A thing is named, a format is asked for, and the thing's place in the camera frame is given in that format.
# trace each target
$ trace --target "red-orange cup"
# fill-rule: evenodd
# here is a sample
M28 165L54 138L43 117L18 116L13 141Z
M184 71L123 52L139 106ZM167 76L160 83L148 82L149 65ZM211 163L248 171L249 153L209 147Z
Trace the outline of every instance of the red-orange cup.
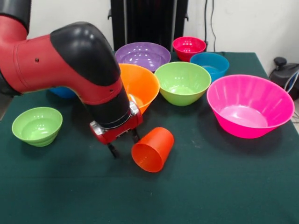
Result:
M170 131L156 127L132 147L134 162L148 172L159 172L171 151L174 138Z

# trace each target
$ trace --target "black cable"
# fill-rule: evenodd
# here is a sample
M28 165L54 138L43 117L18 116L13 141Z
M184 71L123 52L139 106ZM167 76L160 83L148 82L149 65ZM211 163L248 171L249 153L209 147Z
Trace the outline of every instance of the black cable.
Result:
M206 43L206 8L207 8L207 0L205 3L205 43Z
M214 33L214 30L213 30L213 24L212 24L213 14L214 14L214 0L212 0L211 29L212 29L212 33L213 33L213 35L214 35L214 52L215 52L215 51L216 51L216 50L215 50L215 45L216 45L216 35L215 35L215 33Z

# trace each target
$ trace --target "dark green table surface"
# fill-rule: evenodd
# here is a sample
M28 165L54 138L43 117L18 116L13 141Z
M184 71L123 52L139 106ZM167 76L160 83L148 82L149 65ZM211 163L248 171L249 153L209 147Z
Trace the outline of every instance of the dark green table surface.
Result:
M228 74L266 77L255 54L224 55ZM38 106L64 117L58 137L44 148L11 133L15 117ZM13 100L0 123L0 223L299 223L299 136L291 122L259 139L239 139L218 125L206 95L187 107L159 95L138 130L143 136L166 127L175 144L164 169L151 174L132 161L130 134L114 143L122 155L115 160L89 121L78 100L49 91Z

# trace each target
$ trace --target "red robot arm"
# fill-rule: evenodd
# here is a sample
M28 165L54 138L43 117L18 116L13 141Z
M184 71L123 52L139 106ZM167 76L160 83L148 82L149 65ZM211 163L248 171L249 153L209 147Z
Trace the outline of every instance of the red robot arm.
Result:
M20 10L18 4L25 7ZM90 126L104 144L139 125L141 113L129 103L104 35L90 23L77 22L26 40L30 7L30 0L0 0L0 92L15 96L70 87L94 117Z

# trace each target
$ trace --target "green bowl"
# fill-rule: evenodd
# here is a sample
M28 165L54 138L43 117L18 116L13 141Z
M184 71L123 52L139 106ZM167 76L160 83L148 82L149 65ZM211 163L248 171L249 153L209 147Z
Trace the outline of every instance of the green bowl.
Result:
M188 62L171 62L158 68L155 75L160 93L171 104L187 106L198 100L211 84L204 68Z
M46 146L56 138L62 115L50 107L37 107L20 114L13 122L12 131L18 139L36 146Z

